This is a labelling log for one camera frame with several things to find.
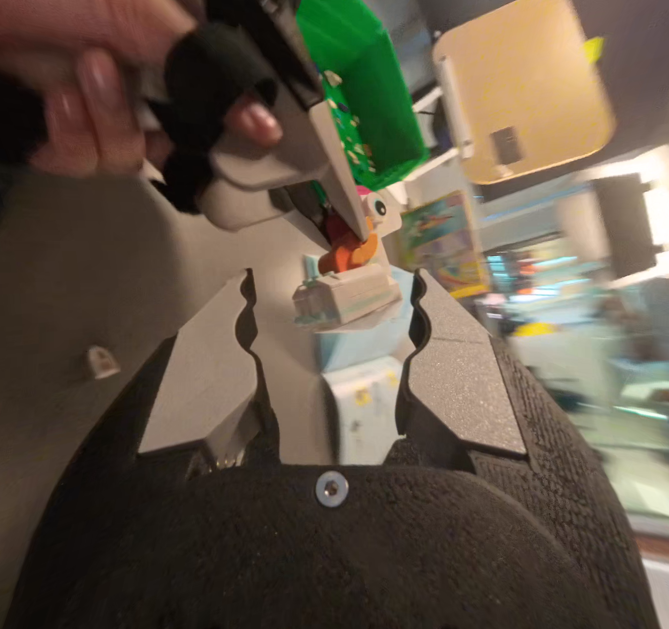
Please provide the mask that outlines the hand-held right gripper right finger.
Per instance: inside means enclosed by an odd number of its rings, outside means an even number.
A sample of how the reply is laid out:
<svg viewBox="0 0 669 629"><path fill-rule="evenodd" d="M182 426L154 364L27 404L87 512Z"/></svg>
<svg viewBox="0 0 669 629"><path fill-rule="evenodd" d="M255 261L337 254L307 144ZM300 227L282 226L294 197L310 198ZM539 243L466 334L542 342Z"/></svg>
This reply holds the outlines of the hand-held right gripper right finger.
<svg viewBox="0 0 669 629"><path fill-rule="evenodd" d="M526 456L490 333L425 269L414 274L398 432L433 456Z"/></svg>

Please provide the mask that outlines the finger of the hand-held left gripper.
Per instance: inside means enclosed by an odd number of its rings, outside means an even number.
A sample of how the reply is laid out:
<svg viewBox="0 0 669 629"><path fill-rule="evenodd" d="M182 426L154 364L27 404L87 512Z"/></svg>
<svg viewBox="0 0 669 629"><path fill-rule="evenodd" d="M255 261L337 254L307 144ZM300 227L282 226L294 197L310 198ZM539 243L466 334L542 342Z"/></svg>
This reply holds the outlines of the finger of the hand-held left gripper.
<svg viewBox="0 0 669 629"><path fill-rule="evenodd" d="M326 160L324 172L317 180L330 206L360 241L366 241L370 229L328 101L323 100L311 107L308 117Z"/></svg>

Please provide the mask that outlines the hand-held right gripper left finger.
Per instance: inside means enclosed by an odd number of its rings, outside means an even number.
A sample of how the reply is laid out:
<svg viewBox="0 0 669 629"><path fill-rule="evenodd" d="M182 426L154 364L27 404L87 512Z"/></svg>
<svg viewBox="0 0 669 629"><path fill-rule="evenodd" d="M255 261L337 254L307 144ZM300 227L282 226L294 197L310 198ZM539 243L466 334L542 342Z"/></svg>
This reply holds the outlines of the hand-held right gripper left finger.
<svg viewBox="0 0 669 629"><path fill-rule="evenodd" d="M278 466L280 430L260 357L254 273L244 269L177 333L138 454L199 452L210 468Z"/></svg>

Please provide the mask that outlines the green bin with lego pieces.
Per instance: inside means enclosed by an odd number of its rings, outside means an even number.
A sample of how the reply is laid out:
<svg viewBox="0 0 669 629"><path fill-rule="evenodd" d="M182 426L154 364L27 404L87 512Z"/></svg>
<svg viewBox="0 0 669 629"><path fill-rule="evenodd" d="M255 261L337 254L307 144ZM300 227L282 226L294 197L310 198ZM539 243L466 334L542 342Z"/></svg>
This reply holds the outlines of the green bin with lego pieces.
<svg viewBox="0 0 669 629"><path fill-rule="evenodd" d="M382 22L362 0L301 0L297 22L355 181L378 191L405 179L428 150Z"/></svg>

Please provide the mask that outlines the white lego animal model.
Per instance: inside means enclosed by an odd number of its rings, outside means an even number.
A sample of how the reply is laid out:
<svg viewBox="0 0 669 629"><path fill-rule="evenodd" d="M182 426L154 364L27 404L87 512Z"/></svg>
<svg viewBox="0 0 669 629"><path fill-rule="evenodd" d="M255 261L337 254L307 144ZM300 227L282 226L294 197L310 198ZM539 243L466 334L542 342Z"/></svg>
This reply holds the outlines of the white lego animal model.
<svg viewBox="0 0 669 629"><path fill-rule="evenodd" d="M399 231L397 206L378 192L356 185L369 236L360 240L331 208L317 227L327 249L315 262L305 264L307 278L292 301L299 326L333 331L375 314L401 299L383 239Z"/></svg>

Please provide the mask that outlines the white lego piece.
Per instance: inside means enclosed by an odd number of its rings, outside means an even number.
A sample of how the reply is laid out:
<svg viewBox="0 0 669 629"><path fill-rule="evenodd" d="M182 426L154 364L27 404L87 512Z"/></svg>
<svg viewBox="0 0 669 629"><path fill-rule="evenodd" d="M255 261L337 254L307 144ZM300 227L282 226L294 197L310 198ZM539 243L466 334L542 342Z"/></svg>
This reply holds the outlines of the white lego piece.
<svg viewBox="0 0 669 629"><path fill-rule="evenodd" d="M121 372L121 366L109 349L92 345L86 351L86 361L93 379L101 381Z"/></svg>

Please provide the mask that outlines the yellow lego box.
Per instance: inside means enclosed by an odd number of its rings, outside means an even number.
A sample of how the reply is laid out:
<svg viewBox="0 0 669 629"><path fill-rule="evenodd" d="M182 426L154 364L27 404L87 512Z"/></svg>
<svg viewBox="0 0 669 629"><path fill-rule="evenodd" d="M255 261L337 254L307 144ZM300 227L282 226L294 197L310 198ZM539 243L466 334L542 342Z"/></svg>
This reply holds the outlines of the yellow lego box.
<svg viewBox="0 0 669 629"><path fill-rule="evenodd" d="M490 276L466 194L455 190L401 213L399 247L407 271L427 271L455 299L490 291Z"/></svg>

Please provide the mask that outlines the person's left hand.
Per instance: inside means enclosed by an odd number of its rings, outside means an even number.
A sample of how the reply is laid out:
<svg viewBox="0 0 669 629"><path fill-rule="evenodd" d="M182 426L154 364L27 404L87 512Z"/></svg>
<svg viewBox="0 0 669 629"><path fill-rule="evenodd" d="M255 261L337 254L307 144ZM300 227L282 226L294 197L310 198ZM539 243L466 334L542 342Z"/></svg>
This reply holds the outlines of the person's left hand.
<svg viewBox="0 0 669 629"><path fill-rule="evenodd" d="M29 164L58 176L160 169L172 143L143 131L122 69L162 67L196 17L177 0L1 0L1 72L44 99Z"/></svg>

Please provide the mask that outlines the open light blue booklet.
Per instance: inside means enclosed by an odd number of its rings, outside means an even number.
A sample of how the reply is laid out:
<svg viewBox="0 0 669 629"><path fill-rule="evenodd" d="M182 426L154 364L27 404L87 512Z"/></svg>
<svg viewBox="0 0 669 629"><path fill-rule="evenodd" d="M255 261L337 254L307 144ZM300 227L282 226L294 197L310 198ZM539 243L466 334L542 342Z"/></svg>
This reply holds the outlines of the open light blue booklet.
<svg viewBox="0 0 669 629"><path fill-rule="evenodd" d="M316 335L334 463L377 466L401 437L395 409L408 356L413 274L392 267L401 298L347 328Z"/></svg>

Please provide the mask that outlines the light wooden chair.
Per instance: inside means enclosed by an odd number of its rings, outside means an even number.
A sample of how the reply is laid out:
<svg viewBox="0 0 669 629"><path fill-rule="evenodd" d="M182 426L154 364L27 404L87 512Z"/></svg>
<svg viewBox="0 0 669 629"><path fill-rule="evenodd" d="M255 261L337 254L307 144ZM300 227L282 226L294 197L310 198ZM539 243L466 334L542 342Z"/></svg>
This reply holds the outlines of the light wooden chair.
<svg viewBox="0 0 669 629"><path fill-rule="evenodd" d="M616 119L572 0L515 0L432 49L461 167L491 185L604 148Z"/></svg>

